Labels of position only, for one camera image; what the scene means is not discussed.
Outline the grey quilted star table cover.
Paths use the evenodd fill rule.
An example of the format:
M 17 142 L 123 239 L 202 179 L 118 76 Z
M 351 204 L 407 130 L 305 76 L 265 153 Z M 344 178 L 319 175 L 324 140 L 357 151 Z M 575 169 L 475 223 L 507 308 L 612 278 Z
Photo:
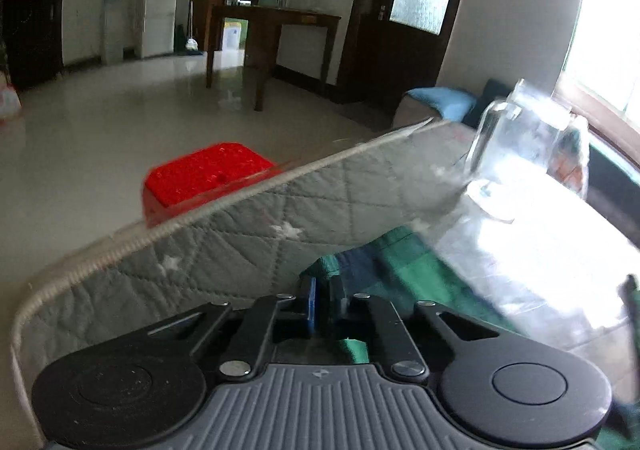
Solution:
M 133 227 L 44 270 L 15 317 L 12 373 L 29 405 L 50 362 L 201 303 L 246 307 L 291 292 L 325 255 L 407 227 L 522 333 L 584 357 L 614 399 L 639 399 L 622 298 L 639 253 L 550 179 L 511 222 L 466 195 L 472 140 L 458 124 L 411 127 L 298 165 L 152 229 Z

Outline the water dispenser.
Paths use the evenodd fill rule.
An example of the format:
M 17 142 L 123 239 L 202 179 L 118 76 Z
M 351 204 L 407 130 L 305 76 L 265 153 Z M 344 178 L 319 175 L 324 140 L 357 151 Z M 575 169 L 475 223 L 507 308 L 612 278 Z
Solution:
M 102 63 L 113 65 L 124 59 L 122 0 L 103 0 Z

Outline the white refrigerator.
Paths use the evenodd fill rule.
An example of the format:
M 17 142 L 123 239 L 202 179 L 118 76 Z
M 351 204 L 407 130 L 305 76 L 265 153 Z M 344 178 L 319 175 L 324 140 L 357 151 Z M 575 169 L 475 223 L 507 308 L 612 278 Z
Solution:
M 136 54 L 154 58 L 174 51 L 177 0 L 138 0 Z

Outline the green blue plaid shirt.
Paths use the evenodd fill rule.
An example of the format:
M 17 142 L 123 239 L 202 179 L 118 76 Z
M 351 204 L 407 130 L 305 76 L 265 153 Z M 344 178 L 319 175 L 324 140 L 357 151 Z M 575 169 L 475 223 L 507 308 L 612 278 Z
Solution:
M 408 315 L 418 300 L 436 303 L 478 320 L 522 333 L 487 299 L 472 290 L 446 262 L 407 227 L 388 231 L 366 245 L 325 255 L 299 274 L 299 283 L 342 282 L 348 295 L 367 293 L 391 301 L 400 315 Z M 628 275 L 622 287 L 625 309 L 634 330 L 636 371 L 639 376 L 639 284 Z M 338 342 L 338 352 L 352 362 L 368 362 L 363 343 Z M 624 404 L 614 399 L 612 412 L 598 437 L 603 449 L 639 449 L 639 399 Z

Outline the dark wooden side table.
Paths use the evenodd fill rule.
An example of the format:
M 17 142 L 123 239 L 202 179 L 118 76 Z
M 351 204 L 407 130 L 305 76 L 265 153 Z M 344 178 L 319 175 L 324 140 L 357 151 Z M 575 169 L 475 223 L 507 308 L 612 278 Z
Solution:
M 247 43 L 253 52 L 252 67 L 257 69 L 254 110 L 264 109 L 267 80 L 277 64 L 283 26 L 310 26 L 326 28 L 320 81 L 326 83 L 329 75 L 337 26 L 341 17 L 316 11 L 282 9 L 274 6 L 210 6 L 207 17 L 206 88 L 213 87 L 215 46 L 221 44 L 222 28 L 226 18 L 246 20 Z

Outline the dark wooden glass door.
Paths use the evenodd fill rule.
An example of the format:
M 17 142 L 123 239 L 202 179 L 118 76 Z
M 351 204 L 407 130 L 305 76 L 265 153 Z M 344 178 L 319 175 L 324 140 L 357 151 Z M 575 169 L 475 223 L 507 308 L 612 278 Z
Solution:
M 461 0 L 354 0 L 336 78 L 337 101 L 392 113 L 433 87 Z

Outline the red plastic stool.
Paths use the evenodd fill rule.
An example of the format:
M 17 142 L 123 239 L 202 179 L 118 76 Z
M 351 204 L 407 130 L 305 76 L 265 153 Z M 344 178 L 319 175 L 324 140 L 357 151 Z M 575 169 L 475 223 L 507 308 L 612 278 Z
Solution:
M 152 168 L 142 185 L 148 228 L 281 172 L 245 145 L 222 142 Z

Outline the blue sofa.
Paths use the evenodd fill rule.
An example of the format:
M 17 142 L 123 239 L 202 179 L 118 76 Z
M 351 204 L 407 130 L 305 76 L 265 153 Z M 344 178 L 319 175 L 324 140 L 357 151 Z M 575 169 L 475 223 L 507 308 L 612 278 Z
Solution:
M 510 93 L 502 82 L 491 79 L 483 94 L 451 88 L 416 88 L 400 99 L 392 120 L 394 128 L 425 119 L 457 121 L 475 129 L 489 103 Z M 589 179 L 587 202 L 611 222 L 634 245 L 639 243 L 639 168 L 627 161 L 608 142 L 589 136 Z

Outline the clear glass mug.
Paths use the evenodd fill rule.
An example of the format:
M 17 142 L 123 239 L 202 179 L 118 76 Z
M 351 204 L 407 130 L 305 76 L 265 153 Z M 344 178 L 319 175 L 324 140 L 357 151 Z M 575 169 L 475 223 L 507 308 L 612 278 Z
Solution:
M 587 119 L 521 79 L 480 118 L 464 161 L 466 195 L 511 222 L 521 207 L 544 200 L 550 179 L 585 199 L 588 164 Z

